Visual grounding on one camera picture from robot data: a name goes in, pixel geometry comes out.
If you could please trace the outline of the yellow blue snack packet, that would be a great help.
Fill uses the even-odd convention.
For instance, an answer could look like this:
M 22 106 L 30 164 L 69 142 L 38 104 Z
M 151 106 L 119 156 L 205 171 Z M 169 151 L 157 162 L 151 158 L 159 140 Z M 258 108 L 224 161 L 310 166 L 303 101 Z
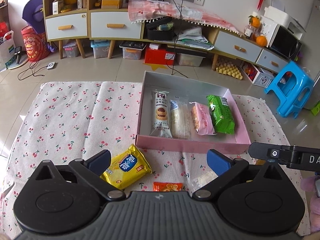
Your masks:
M 132 144 L 125 152 L 112 157 L 110 166 L 100 178 L 123 190 L 151 173 L 152 168 L 143 153 Z

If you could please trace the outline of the green snack packet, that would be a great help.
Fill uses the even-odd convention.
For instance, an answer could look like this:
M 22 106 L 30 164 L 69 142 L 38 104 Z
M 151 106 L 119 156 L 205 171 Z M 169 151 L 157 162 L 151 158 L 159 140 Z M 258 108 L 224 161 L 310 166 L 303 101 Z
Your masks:
M 217 95 L 208 95 L 207 101 L 215 131 L 234 134 L 235 121 L 227 99 Z

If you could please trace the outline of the pink snack packet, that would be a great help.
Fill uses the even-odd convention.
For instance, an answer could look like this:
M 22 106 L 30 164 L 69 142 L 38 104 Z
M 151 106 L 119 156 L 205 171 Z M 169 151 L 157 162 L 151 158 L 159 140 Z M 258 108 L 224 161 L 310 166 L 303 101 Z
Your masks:
M 198 102 L 190 102 L 191 116 L 198 135 L 216 135 L 209 107 Z

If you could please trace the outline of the orange white biscuit packet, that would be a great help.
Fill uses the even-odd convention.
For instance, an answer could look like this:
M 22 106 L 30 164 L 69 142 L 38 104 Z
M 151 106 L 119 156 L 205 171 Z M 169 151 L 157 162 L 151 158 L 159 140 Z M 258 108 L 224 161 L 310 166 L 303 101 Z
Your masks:
M 183 188 L 183 183 L 163 183 L 154 181 L 153 191 L 155 192 L 178 192 Z

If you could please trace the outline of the clear blue striped packet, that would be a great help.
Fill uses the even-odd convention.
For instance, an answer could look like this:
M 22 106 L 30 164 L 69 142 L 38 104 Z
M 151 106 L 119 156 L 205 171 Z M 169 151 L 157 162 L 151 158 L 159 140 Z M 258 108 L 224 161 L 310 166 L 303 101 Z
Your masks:
M 206 186 L 208 183 L 210 183 L 211 181 L 213 181 L 216 178 L 217 178 L 217 174 L 214 171 L 209 171 L 209 172 L 195 178 L 191 182 L 191 191 L 195 192 L 195 191 L 199 190 L 200 188 Z

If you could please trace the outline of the blue plastic stool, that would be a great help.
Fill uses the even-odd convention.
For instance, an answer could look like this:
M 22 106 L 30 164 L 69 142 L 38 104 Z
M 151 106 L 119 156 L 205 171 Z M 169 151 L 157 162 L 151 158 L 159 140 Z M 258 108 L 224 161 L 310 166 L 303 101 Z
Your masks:
M 310 98 L 314 81 L 295 62 L 290 61 L 271 81 L 265 94 L 274 92 L 279 99 L 277 113 L 287 118 L 296 118 Z

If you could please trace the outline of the clear white wafer packet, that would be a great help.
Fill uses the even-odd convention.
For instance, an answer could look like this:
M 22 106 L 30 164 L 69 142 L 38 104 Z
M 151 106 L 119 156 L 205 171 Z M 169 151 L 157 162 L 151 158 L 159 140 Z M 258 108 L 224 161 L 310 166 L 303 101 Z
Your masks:
M 185 100 L 175 97 L 170 100 L 170 129 L 173 138 L 190 138 L 189 110 Z

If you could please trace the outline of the grey white biscuit roll packet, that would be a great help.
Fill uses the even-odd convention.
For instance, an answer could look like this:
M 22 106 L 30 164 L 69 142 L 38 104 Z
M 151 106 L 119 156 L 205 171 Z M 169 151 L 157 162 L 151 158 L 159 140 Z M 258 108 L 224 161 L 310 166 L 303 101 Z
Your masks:
M 169 125 L 169 93 L 152 91 L 152 125 L 150 135 L 153 137 L 172 138 Z

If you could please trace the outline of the white patterned box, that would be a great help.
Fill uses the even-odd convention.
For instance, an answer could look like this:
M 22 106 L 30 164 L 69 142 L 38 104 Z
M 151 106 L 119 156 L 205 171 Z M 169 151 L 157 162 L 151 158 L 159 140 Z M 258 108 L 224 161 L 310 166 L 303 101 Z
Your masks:
M 255 66 L 249 62 L 242 63 L 242 71 L 245 76 L 255 86 L 267 88 L 274 79 L 274 75 L 269 70 Z

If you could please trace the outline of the yellow egg tray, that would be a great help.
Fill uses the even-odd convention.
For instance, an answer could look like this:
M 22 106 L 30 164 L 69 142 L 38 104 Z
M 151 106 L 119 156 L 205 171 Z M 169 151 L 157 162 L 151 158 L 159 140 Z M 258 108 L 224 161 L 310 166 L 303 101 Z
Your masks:
M 215 65 L 215 71 L 222 75 L 228 75 L 235 79 L 242 80 L 243 76 L 237 65 L 225 59 L 219 59 Z

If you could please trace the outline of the clear plastic storage bin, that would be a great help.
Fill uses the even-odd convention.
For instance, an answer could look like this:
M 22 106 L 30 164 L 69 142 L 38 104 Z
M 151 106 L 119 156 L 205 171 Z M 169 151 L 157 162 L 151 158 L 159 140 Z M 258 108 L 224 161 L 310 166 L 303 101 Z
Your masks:
M 204 57 L 178 53 L 176 59 L 180 66 L 199 67 Z

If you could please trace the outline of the black microwave oven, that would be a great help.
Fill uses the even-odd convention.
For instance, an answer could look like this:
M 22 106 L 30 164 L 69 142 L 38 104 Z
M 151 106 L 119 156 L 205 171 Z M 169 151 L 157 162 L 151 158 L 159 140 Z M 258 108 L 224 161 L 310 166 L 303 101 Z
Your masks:
M 291 31 L 265 16 L 260 17 L 260 33 L 267 39 L 267 47 L 283 57 L 295 60 L 302 43 Z

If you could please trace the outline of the orange fruit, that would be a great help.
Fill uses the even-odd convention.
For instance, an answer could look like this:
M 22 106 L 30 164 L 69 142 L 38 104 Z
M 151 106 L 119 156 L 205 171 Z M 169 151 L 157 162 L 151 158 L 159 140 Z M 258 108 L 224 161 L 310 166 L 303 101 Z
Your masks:
M 257 36 L 255 42 L 261 47 L 266 47 L 268 44 L 267 38 L 263 35 Z

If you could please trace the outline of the red storage box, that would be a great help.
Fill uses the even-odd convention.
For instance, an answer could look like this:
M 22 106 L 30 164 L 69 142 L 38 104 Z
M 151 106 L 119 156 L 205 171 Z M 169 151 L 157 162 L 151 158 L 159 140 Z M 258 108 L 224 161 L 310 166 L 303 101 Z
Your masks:
M 145 49 L 144 63 L 172 66 L 175 62 L 175 55 L 175 53 L 169 52 L 164 44 L 150 43 Z

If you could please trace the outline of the red round snack bag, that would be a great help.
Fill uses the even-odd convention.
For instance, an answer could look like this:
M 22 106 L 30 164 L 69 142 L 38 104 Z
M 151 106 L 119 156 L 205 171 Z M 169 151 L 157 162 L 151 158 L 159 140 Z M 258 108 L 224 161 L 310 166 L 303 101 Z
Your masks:
M 21 30 L 21 34 L 29 62 L 40 61 L 50 54 L 46 33 L 38 34 L 28 25 Z

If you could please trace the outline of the black basket on shelf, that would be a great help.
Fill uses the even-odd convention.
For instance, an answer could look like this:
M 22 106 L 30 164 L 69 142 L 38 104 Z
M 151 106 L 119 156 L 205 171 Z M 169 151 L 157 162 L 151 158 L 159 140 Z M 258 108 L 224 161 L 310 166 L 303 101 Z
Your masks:
M 171 41 L 174 38 L 174 22 L 172 17 L 151 20 L 145 25 L 148 40 Z

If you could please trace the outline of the wooden cabinet with drawers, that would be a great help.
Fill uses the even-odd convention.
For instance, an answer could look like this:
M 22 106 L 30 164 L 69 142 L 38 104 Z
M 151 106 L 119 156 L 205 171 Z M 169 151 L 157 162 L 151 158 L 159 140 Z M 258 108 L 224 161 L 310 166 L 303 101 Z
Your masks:
M 216 59 L 224 55 L 280 72 L 288 61 L 265 47 L 245 38 L 244 34 L 216 14 L 200 9 L 148 0 L 129 0 L 119 9 L 96 7 L 96 0 L 43 0 L 43 15 L 48 41 L 67 39 L 107 39 L 145 41 L 176 45 L 192 52 L 205 52 L 204 46 L 177 41 L 182 34 L 178 23 L 201 28 L 202 35 L 213 45 L 209 50 Z

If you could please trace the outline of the pink cherry cloth on cabinet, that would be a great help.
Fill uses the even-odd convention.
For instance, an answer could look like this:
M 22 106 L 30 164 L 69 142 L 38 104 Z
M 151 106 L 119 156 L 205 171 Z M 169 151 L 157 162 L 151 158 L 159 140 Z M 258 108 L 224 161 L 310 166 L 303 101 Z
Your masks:
M 181 18 L 190 23 L 220 28 L 241 36 L 234 25 L 217 14 L 168 2 L 129 0 L 128 15 L 132 23 L 151 21 L 162 17 Z

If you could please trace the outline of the purple hat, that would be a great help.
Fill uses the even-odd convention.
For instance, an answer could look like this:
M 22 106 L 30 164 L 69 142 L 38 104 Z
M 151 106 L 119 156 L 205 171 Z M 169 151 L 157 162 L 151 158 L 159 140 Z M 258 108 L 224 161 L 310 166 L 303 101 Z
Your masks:
M 31 26 L 37 34 L 44 33 L 43 0 L 30 0 L 24 7 L 22 19 Z

